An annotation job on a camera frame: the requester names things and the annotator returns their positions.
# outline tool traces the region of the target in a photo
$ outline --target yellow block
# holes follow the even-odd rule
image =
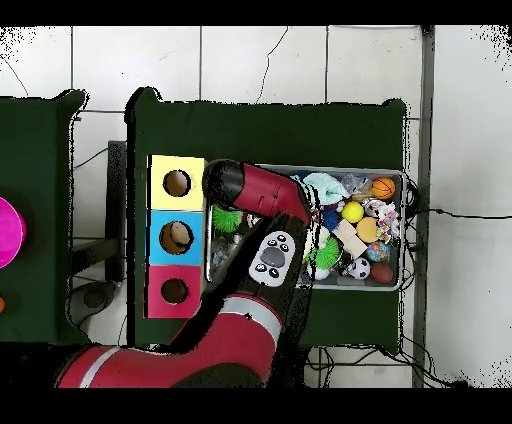
[[[151,156],[150,208],[169,211],[204,211],[205,201],[201,182],[205,167],[206,161],[203,158]],[[181,191],[176,195],[172,193],[172,188],[169,192],[170,180],[179,180],[180,183],[186,184],[186,194],[181,196]]]

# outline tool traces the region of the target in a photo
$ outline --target light blue plush toy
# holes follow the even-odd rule
[[[340,181],[324,172],[309,174],[302,180],[302,183],[316,190],[321,205],[332,205],[343,198],[350,197],[347,189]]]

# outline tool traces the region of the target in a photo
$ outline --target blue block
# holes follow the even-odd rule
[[[173,221],[181,221],[191,230],[194,240],[190,248],[178,255],[167,253],[160,246],[159,236],[162,227]],[[149,263],[150,265],[201,265],[204,261],[203,252],[203,212],[160,211],[151,210],[151,227]]]

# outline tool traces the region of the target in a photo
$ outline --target plastic bin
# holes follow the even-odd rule
[[[262,168],[266,168],[284,175],[295,175],[299,171],[309,172],[325,172],[340,180],[346,174],[354,174],[358,176],[366,176],[370,179],[378,177],[388,177],[395,183],[395,193],[389,199],[395,204],[396,211],[400,217],[400,239],[396,243],[389,243],[390,245],[390,260],[389,265],[393,269],[394,283],[378,284],[367,278],[366,280],[356,280],[350,276],[339,276],[336,272],[331,271],[329,277],[324,280],[315,281],[313,289],[321,290],[359,290],[359,291],[394,291],[397,290],[402,283],[403,267],[404,267],[404,217],[405,217],[405,204],[406,204],[406,184],[405,175],[401,171],[387,170],[387,169],[365,169],[365,168],[330,168],[330,167],[315,167],[315,166],[291,166],[291,165],[269,165],[260,164]],[[211,281],[211,266],[210,261],[212,258],[211,244],[213,237],[215,237],[211,210],[208,214],[208,234],[207,241],[207,263],[206,275],[208,280]]]

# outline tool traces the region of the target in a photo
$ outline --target colorful box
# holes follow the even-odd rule
[[[150,209],[205,210],[202,179],[206,161],[203,158],[152,155],[148,158],[148,167],[148,172],[151,173]],[[172,189],[169,191],[167,185],[176,173],[185,176],[187,180],[185,194],[178,197],[176,193],[172,193]]]
[[[152,210],[149,228],[150,265],[202,265],[204,262],[205,213]],[[161,246],[160,235],[166,224],[179,222],[190,230],[192,243],[186,251],[178,254],[168,253]]]
[[[178,280],[186,286],[186,297],[181,303],[165,299],[166,284]],[[150,265],[148,294],[148,318],[190,318],[200,306],[203,281],[201,266]]]

